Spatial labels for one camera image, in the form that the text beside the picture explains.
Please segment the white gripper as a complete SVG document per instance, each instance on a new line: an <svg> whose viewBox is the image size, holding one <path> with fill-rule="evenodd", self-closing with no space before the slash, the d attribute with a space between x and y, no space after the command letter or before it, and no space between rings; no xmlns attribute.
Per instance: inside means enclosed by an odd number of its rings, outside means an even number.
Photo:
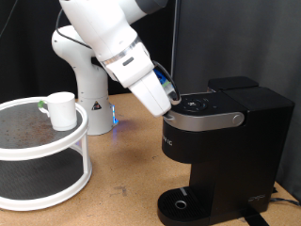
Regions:
<svg viewBox="0 0 301 226"><path fill-rule="evenodd" d="M171 108L166 92L154 72L136 81L129 90L154 117L163 116Z"/></svg>

